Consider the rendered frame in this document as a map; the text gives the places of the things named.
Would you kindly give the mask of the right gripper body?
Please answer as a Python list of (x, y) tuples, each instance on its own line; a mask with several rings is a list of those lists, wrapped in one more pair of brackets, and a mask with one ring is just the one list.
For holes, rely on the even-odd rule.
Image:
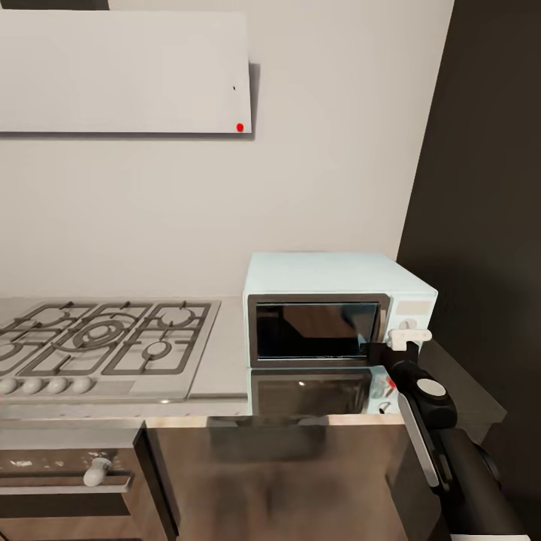
[(386, 371), (391, 377), (392, 368), (401, 362), (418, 364), (419, 347), (416, 343), (407, 343), (406, 351), (393, 351), (387, 343), (368, 343), (367, 361), (369, 365), (385, 365)]

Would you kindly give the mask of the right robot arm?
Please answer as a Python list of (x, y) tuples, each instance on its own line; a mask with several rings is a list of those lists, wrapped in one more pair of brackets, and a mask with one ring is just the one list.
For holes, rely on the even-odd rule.
[(492, 458), (456, 428), (458, 412), (445, 386), (416, 366), (419, 347), (412, 342), (431, 340), (431, 331), (391, 329), (388, 337), (367, 343), (359, 335), (360, 353), (369, 365), (385, 365), (399, 391), (399, 410), (452, 541), (530, 541), (501, 492)]

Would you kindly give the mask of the microwave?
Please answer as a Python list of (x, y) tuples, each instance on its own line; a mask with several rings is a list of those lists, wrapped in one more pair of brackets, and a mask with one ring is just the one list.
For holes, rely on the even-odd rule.
[[(438, 291), (382, 252), (252, 253), (243, 290), (246, 365), (367, 367), (358, 336), (428, 329)], [(422, 348), (423, 341), (413, 341)]]

